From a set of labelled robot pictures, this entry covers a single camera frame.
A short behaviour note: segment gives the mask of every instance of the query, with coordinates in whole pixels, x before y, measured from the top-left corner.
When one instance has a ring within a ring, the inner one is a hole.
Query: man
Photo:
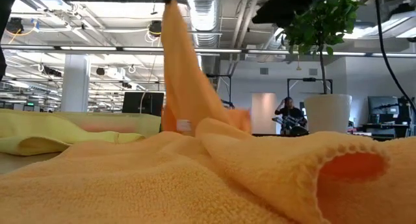
[[[291,128],[296,126],[297,123],[302,127],[305,127],[307,123],[307,120],[304,117],[304,113],[300,109],[294,107],[293,99],[291,97],[286,97],[283,99],[274,114],[281,114],[283,116],[281,133],[284,135],[289,134]]]

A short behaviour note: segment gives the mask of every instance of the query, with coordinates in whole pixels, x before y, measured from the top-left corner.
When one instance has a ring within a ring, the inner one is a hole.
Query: desk
[[[378,130],[395,130],[395,138],[403,138],[408,136],[408,129],[410,128],[409,125],[405,124],[373,124],[368,123],[364,124],[361,127],[363,132],[367,132],[368,129],[378,129]]]

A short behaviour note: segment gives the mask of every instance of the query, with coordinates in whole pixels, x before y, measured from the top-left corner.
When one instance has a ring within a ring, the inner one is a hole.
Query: white label
[[[176,122],[176,130],[181,131],[181,132],[191,131],[192,128],[190,126],[190,121],[186,119],[179,119]]]

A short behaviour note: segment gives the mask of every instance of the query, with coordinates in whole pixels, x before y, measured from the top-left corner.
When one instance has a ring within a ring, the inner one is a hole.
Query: plant stem
[[[320,69],[322,71],[322,83],[324,84],[324,94],[328,94],[328,87],[326,86],[326,74],[325,74],[325,65],[324,65],[324,55],[322,51],[324,50],[324,46],[321,45],[319,47],[319,59],[320,59]]]

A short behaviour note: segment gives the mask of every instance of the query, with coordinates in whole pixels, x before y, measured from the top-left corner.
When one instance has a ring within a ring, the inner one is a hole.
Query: orange towel
[[[244,111],[226,110],[207,77],[200,71],[195,50],[189,40],[187,24],[173,2],[163,16],[164,77],[166,109],[164,131],[178,131],[177,121],[190,123],[191,135],[204,118],[213,118],[240,130],[251,132],[250,116]]]
[[[176,11],[172,4],[165,16]],[[213,97],[203,108],[211,118],[183,112],[172,90],[179,81],[187,80],[167,82],[171,113],[198,123],[194,137],[78,143],[2,175],[0,223],[416,222],[416,138],[256,138],[230,125],[222,107],[218,114]]]

